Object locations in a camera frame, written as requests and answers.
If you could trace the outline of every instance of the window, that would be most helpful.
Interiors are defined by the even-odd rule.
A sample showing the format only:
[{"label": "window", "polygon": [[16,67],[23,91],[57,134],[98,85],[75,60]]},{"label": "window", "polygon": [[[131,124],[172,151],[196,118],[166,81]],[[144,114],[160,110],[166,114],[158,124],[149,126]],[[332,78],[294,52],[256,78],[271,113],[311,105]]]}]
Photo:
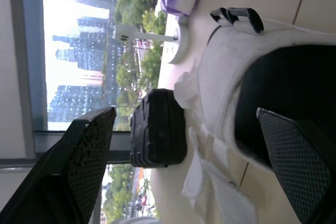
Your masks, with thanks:
[{"label": "window", "polygon": [[107,165],[102,181],[100,221],[111,223],[123,217],[157,216],[150,175],[150,169]]},{"label": "window", "polygon": [[[133,24],[136,31],[148,29],[146,32],[163,34],[165,17],[164,14],[159,13],[163,16],[155,20],[156,4],[157,0],[43,0],[40,5],[43,8],[43,17],[41,17],[44,22],[43,27],[32,29],[35,32],[44,31],[44,50],[41,50],[44,54],[40,60],[32,60],[31,64],[34,66],[40,63],[43,71],[30,71],[45,73],[45,76],[43,74],[40,76],[39,88],[34,89],[42,89],[41,94],[31,95],[32,103],[35,102],[32,107],[38,108],[39,112],[38,116],[34,115],[37,118],[35,130],[64,131],[73,119],[109,105],[116,106],[118,110],[113,141],[116,141],[118,134],[122,135],[118,131],[130,130],[130,115],[142,96],[157,86],[162,45],[152,41],[141,45],[138,41],[120,43],[115,38],[117,23]],[[35,6],[34,4],[25,5],[27,8]],[[25,23],[35,24],[29,20]],[[34,38],[39,42],[42,41],[38,36],[27,36],[27,39]],[[140,55],[137,53],[144,47],[148,49],[146,51],[153,48],[151,55],[154,58],[148,60],[149,63],[154,63],[153,65],[144,62],[148,58],[146,53]],[[152,77],[151,80],[146,79],[147,71],[153,71],[147,75]],[[42,101],[38,102],[37,97],[42,97]],[[53,144],[44,142],[36,144],[36,152],[39,153],[39,148],[47,148]],[[111,152],[128,153],[128,155],[123,154],[123,157],[127,158],[122,161],[129,161],[128,146],[122,150],[113,148],[111,144]],[[119,188],[118,191],[126,193],[125,199],[128,201],[122,206],[122,216],[113,216],[111,209],[105,211],[108,207],[103,207],[101,210],[105,211],[105,214],[101,215],[101,221],[111,223],[116,217],[155,215],[154,198],[151,196],[150,185],[145,178],[147,172],[143,169],[130,168],[130,165],[108,165],[109,171],[102,185],[107,186],[108,182],[111,184],[109,174],[112,176],[118,169],[123,169],[130,174],[130,177],[124,176],[121,185],[116,186]],[[136,180],[132,179],[135,173],[140,174]],[[103,189],[102,198],[106,196],[107,191],[108,188],[105,191]]]}]

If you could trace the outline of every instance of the tree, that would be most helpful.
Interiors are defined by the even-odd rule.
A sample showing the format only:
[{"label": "tree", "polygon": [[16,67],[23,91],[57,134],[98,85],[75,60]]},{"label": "tree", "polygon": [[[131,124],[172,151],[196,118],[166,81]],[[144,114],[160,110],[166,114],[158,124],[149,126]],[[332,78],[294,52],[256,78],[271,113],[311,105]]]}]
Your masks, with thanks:
[{"label": "tree", "polygon": [[153,32],[164,35],[166,32],[166,21],[166,13],[159,12],[156,17],[153,9],[146,10],[142,15],[143,28],[145,28],[147,33]]},{"label": "tree", "polygon": [[142,74],[139,88],[149,92],[158,87],[162,47],[159,42],[153,43],[153,48],[148,50],[141,61]]},{"label": "tree", "polygon": [[130,123],[127,121],[118,122],[116,131],[129,131],[130,130]]},{"label": "tree", "polygon": [[113,165],[110,177],[111,186],[106,191],[106,201],[104,202],[104,211],[106,212],[108,223],[124,216],[126,206],[132,199],[131,190],[128,187],[132,176],[132,165]]},{"label": "tree", "polygon": [[128,72],[127,69],[128,66],[126,65],[117,65],[116,81],[120,87],[131,89],[134,74],[132,72]]},{"label": "tree", "polygon": [[150,8],[154,8],[158,0],[117,0],[115,7],[116,20],[134,25],[142,25],[142,15]]}]

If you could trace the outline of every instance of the city skyline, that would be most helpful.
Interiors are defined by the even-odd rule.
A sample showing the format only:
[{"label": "city skyline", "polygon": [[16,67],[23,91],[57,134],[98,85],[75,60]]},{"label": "city skyline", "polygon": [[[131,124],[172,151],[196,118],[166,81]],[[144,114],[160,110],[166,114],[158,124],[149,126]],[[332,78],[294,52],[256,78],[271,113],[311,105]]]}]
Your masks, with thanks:
[{"label": "city skyline", "polygon": [[124,47],[112,38],[115,5],[116,0],[45,5],[49,129],[65,130],[74,118],[116,104],[116,66]]}]

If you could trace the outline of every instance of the white pole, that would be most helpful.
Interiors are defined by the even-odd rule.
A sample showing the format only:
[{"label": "white pole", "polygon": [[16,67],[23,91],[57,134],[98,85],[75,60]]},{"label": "white pole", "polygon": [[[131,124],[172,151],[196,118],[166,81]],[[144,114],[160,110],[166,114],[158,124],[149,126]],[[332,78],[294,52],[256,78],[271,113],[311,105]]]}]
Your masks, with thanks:
[{"label": "white pole", "polygon": [[150,40],[169,41],[169,42],[176,41],[176,38],[172,36],[165,36],[160,34],[146,34],[146,33],[134,32],[134,37],[137,39],[150,39]]}]

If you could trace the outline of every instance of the greenery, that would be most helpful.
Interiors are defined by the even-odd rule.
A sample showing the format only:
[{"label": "greenery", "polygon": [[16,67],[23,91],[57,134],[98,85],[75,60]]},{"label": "greenery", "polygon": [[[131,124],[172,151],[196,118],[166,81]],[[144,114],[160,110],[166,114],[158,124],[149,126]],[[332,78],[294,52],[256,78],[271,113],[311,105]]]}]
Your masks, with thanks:
[{"label": "greenery", "polygon": [[131,171],[133,170],[130,164],[112,166],[112,171],[109,174],[112,178],[112,183],[106,191],[106,201],[103,205],[108,223],[122,218],[127,214],[126,206],[132,199]]},{"label": "greenery", "polygon": [[166,13],[160,11],[158,17],[156,17],[153,9],[146,10],[142,15],[143,28],[147,33],[153,32],[164,35],[166,32],[166,20]]},{"label": "greenery", "polygon": [[154,42],[153,48],[148,50],[141,61],[142,74],[139,87],[146,92],[158,87],[162,46],[160,42]]},{"label": "greenery", "polygon": [[142,25],[142,15],[154,7],[158,0],[117,0],[114,11],[115,22],[123,22],[135,27]]},{"label": "greenery", "polygon": [[[117,0],[114,20],[135,26],[147,33],[165,34],[167,15],[159,12],[155,16],[157,0]],[[125,52],[117,65],[116,81],[122,92],[117,97],[117,130],[129,130],[129,120],[134,108],[139,104],[142,91],[157,88],[162,55],[162,43],[154,42],[148,49],[139,68],[138,56]]]}]

